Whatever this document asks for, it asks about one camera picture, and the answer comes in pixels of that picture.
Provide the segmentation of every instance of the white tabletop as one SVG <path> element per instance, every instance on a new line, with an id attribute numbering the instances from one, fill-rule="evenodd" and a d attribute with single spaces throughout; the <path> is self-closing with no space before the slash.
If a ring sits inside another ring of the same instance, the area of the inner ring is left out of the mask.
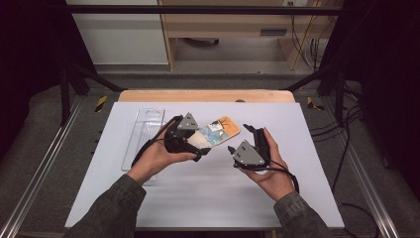
<path id="1" fill-rule="evenodd" d="M 71 227 L 94 200 L 124 172 L 122 163 L 141 108 L 165 110 L 166 121 L 191 112 L 199 126 L 230 116 L 241 133 L 213 148 L 198 163 L 171 165 L 145 186 L 137 227 L 153 230 L 275 229 L 280 227 L 274 201 L 253 181 L 233 168 L 227 147 L 253 134 L 242 125 L 267 127 L 290 171 L 297 176 L 300 194 L 330 228 L 343 228 L 306 121 L 298 103 L 116 102 L 86 173 L 65 227 Z"/>

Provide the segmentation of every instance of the person's right hand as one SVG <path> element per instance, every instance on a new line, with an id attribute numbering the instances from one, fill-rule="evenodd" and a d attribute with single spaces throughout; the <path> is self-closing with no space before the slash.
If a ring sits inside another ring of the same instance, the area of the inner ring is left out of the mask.
<path id="1" fill-rule="evenodd" d="M 286 169 L 288 169 L 286 162 L 281 158 L 281 155 L 278 152 L 278 145 L 272 138 L 268 129 L 264 128 L 263 133 L 265 134 L 266 140 L 268 141 L 271 160 L 281 164 Z M 282 167 L 273 162 L 271 162 L 270 166 L 272 168 L 282 169 Z M 267 171 L 265 174 L 259 175 L 253 171 L 247 171 L 243 169 L 240 170 L 256 184 L 258 184 L 260 188 L 262 188 L 266 194 L 275 201 L 282 199 L 284 196 L 294 191 L 293 182 L 291 181 L 290 176 L 285 173 Z"/>

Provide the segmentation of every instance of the hand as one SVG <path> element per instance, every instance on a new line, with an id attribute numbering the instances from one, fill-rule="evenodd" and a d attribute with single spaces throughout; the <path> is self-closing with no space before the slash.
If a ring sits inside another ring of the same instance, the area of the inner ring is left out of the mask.
<path id="1" fill-rule="evenodd" d="M 157 140 L 145 150 L 135 165 L 127 172 L 127 175 L 138 184 L 143 185 L 152 176 L 161 172 L 171 164 L 185 162 L 196 157 L 193 153 L 169 153 L 164 147 L 164 130 Z"/>
<path id="2" fill-rule="evenodd" d="M 278 145 L 272 138 L 269 131 L 264 128 L 263 133 L 265 134 L 266 140 L 268 141 L 271 160 L 281 164 L 288 169 L 286 162 L 281 158 L 281 155 L 278 152 Z M 276 165 L 273 162 L 271 162 L 270 166 L 272 168 L 282 169 L 282 167 Z M 253 171 L 247 171 L 243 169 L 240 170 L 256 184 L 258 184 L 260 188 L 262 188 L 265 193 L 275 201 L 282 199 L 284 196 L 294 191 L 291 178 L 285 173 L 268 171 L 263 175 L 259 175 Z"/>

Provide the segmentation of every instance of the sleeve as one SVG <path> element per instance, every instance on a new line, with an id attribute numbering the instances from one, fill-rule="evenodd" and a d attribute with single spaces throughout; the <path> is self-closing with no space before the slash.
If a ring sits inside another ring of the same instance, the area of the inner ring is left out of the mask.
<path id="1" fill-rule="evenodd" d="M 319 214 L 296 191 L 274 205 L 284 237 L 333 237 Z"/>
<path id="2" fill-rule="evenodd" d="M 133 237 L 145 196 L 146 191 L 138 183 L 127 175 L 121 176 L 64 237 Z"/>

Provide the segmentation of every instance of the clear plastic container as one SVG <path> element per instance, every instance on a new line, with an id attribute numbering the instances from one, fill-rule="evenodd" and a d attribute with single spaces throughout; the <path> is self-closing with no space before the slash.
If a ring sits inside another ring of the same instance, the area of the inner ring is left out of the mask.
<path id="1" fill-rule="evenodd" d="M 152 137 L 154 137 L 164 121 L 164 109 L 141 108 L 137 112 L 133 132 L 124 157 L 122 170 L 127 172 L 140 148 Z M 153 176 L 148 182 L 158 179 L 158 175 Z"/>

